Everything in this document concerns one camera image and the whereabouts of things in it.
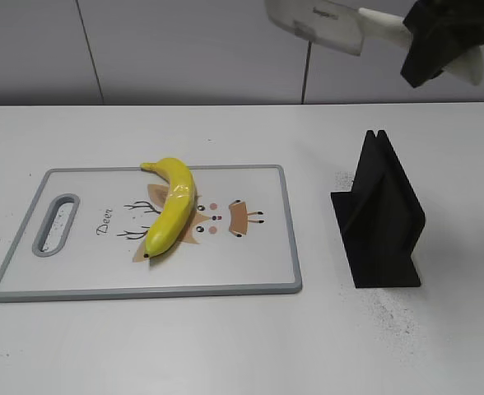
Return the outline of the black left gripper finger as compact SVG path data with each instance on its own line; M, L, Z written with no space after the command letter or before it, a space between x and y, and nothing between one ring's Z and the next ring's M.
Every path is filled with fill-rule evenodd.
M419 87L447 72L473 86L479 85L479 47L467 46L448 35L416 36L401 75Z

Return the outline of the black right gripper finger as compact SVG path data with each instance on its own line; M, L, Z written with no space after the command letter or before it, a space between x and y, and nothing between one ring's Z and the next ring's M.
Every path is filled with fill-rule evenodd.
M484 0L416 1L403 24L429 37L445 31L461 44L484 44Z

